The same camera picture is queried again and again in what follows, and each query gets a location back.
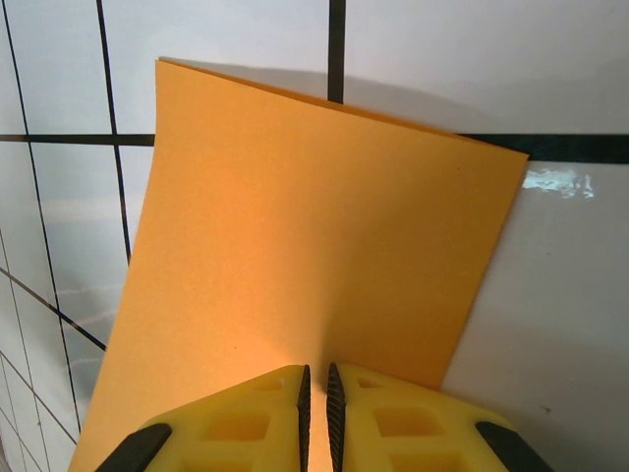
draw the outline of paper sheet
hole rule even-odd
[[[526,156],[165,61],[156,74],[143,215],[71,470],[286,364],[438,387]]]

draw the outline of white tile wall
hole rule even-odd
[[[556,470],[629,464],[629,166],[532,162],[444,387]]]
[[[13,405],[11,404],[9,388],[7,387],[7,381],[4,375],[2,357],[0,357],[0,412],[7,417],[7,421],[13,425],[13,428],[15,428],[16,419],[13,414]]]
[[[29,131],[110,133],[96,2],[6,0]]]
[[[72,378],[75,383],[79,418],[81,424],[83,424],[105,353],[65,323],[64,330],[66,332],[70,369],[72,370]]]
[[[7,385],[13,401],[16,413],[18,431],[24,445],[32,454],[35,462],[40,467],[47,469],[46,449],[43,443],[39,417],[35,406],[35,398],[27,384],[18,376],[10,366],[5,364]]]
[[[5,412],[0,412],[0,436],[11,472],[25,472],[25,461],[22,456],[22,446],[15,430],[11,427]]]
[[[125,184],[125,203],[127,207],[127,225],[133,248],[140,223],[140,214],[144,194],[148,185],[148,174],[153,161],[152,147],[120,147],[123,181]]]
[[[325,96],[327,0],[135,0],[103,9],[120,133],[154,132],[160,56],[239,66],[226,72]]]
[[[48,451],[50,472],[67,472],[70,459],[72,459],[72,454],[75,450],[75,444],[68,438],[41,403],[37,402],[37,405],[41,429]]]
[[[20,287],[15,287],[24,342],[29,356],[32,387],[55,412],[64,428],[77,439],[75,411],[59,317]]]
[[[0,21],[0,90],[0,134],[20,135],[24,132],[24,120],[4,21]]]
[[[24,143],[0,143],[0,229],[11,273],[54,303],[29,146]]]
[[[348,0],[345,102],[446,129],[626,133],[623,0]]]
[[[24,462],[27,467],[27,472],[41,472],[42,469],[26,451],[24,452]]]
[[[20,374],[27,376],[29,369],[27,367],[25,348],[22,344],[20,322],[16,314],[11,282],[4,273],[0,273],[0,323],[2,323],[2,328],[0,328],[0,351],[20,371]]]
[[[106,342],[127,272],[113,147],[32,151],[59,307]]]

